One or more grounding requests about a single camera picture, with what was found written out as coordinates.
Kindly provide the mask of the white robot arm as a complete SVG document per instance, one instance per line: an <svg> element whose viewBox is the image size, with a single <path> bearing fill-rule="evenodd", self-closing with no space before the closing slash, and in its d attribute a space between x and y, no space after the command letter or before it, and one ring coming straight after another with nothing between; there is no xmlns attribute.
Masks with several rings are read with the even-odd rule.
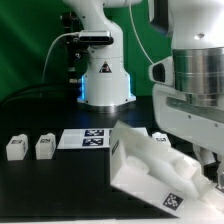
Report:
<svg viewBox="0 0 224 224"><path fill-rule="evenodd" d="M135 100L123 67L123 33L106 8L142 0L63 0L84 29L72 35L87 47L80 105L115 112ZM218 155L224 179L224 0L148 0L149 22L172 38L172 55L151 64L153 109L160 129Z"/></svg>

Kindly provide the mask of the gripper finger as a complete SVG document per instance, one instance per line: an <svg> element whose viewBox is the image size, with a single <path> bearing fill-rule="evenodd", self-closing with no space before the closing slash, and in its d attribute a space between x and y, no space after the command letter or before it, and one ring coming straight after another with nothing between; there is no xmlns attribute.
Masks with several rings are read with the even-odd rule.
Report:
<svg viewBox="0 0 224 224"><path fill-rule="evenodd" d="M217 160L219 162L217 169L218 184L219 186L224 187L224 156L217 154Z"/></svg>
<svg viewBox="0 0 224 224"><path fill-rule="evenodd" d="M202 166L210 165L215 162L214 155L211 151L198 145L193 145L193 151Z"/></svg>

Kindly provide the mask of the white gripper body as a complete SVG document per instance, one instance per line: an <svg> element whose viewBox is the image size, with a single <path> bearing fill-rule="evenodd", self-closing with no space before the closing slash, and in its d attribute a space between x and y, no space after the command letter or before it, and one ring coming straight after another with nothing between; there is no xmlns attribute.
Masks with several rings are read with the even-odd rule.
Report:
<svg viewBox="0 0 224 224"><path fill-rule="evenodd" d="M217 107L197 107L174 88L153 87L155 120L160 129L224 156L224 96Z"/></svg>

